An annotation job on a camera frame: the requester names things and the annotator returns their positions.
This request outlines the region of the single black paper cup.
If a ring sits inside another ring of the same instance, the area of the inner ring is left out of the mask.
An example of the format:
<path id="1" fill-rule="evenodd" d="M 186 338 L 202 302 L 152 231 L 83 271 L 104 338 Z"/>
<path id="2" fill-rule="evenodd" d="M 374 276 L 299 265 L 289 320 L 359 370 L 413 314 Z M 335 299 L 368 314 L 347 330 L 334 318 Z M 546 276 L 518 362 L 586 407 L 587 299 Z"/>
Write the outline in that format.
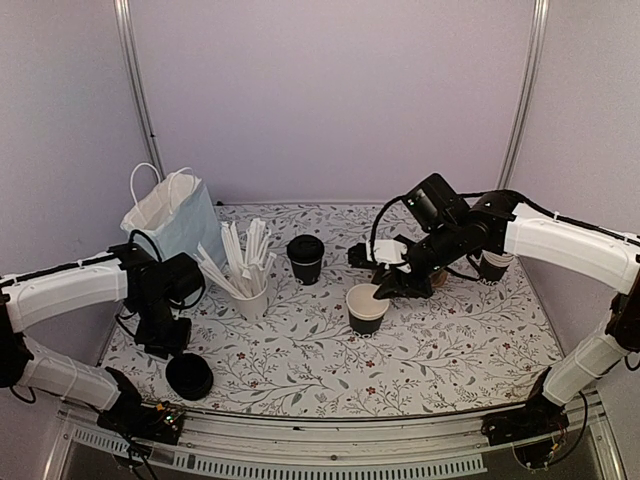
<path id="1" fill-rule="evenodd" d="M 358 284 L 346 294 L 349 325 L 359 336 L 375 334 L 390 307 L 389 299 L 374 297 L 377 289 L 374 284 Z"/>

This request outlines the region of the stack of black lids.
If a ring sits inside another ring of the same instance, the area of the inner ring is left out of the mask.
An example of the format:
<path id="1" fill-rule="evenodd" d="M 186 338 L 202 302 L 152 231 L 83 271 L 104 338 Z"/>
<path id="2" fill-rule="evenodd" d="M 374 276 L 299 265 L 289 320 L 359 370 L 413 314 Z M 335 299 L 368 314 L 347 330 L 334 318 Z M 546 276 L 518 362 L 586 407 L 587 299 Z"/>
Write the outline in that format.
<path id="1" fill-rule="evenodd" d="M 172 358 L 165 369 L 172 390 L 188 401 L 204 399 L 211 391 L 214 376 L 206 360 L 193 353 Z"/>

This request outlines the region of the stack of paper cups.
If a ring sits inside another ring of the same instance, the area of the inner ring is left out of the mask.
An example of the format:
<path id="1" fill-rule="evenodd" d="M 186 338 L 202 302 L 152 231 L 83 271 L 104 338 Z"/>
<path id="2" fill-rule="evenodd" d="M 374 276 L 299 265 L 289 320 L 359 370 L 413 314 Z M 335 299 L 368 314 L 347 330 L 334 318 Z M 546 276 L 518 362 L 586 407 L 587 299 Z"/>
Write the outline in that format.
<path id="1" fill-rule="evenodd" d="M 499 282 L 509 266 L 514 256 L 512 254 L 496 254 L 489 251 L 483 251 L 480 257 L 479 275 L 486 283 Z"/>

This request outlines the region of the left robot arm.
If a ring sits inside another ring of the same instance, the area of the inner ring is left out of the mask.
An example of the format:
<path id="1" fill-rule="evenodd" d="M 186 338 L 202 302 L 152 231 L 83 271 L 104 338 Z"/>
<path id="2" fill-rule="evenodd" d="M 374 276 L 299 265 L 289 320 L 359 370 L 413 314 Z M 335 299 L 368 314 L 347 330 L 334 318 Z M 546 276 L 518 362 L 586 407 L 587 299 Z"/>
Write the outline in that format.
<path id="1" fill-rule="evenodd" d="M 84 402 L 106 428 L 141 433 L 162 420 L 124 373 L 97 368 L 54 352 L 29 338 L 27 330 L 50 318 L 107 302 L 121 302 L 139 322 L 135 344 L 168 358 L 182 353 L 191 322 L 175 317 L 188 298 L 203 292 L 204 277 L 186 253 L 167 260 L 135 243 L 109 248 L 92 258 L 1 280 L 1 385 L 41 390 Z"/>

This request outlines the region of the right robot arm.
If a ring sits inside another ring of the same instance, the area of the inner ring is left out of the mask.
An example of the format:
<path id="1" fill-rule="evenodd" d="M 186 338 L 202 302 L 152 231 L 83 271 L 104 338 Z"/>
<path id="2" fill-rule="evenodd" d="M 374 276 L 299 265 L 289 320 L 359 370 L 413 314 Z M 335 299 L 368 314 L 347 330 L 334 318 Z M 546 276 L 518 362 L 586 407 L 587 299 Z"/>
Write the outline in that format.
<path id="1" fill-rule="evenodd" d="M 415 288 L 462 257 L 498 267 L 526 257 L 563 267 L 611 287 L 610 315 L 564 359 L 536 380 L 525 404 L 483 421 L 486 433 L 520 428 L 537 436 L 583 388 L 639 350 L 639 238 L 547 210 L 523 194 L 503 189 L 460 194 L 438 173 L 398 196 L 425 237 L 411 246 L 368 239 L 368 259 L 391 270 L 376 291 L 382 299 L 398 287 Z"/>

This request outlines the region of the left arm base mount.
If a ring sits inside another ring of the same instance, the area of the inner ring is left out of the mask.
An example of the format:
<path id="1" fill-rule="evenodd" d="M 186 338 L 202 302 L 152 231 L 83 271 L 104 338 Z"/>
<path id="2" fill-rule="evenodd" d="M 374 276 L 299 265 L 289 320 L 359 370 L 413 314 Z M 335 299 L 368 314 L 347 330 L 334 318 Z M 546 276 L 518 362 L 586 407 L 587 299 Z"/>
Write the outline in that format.
<path id="1" fill-rule="evenodd" d="M 116 404 L 98 414 L 97 425 L 127 438 L 139 438 L 177 445 L 184 426 L 185 411 L 162 402 L 155 406 Z"/>

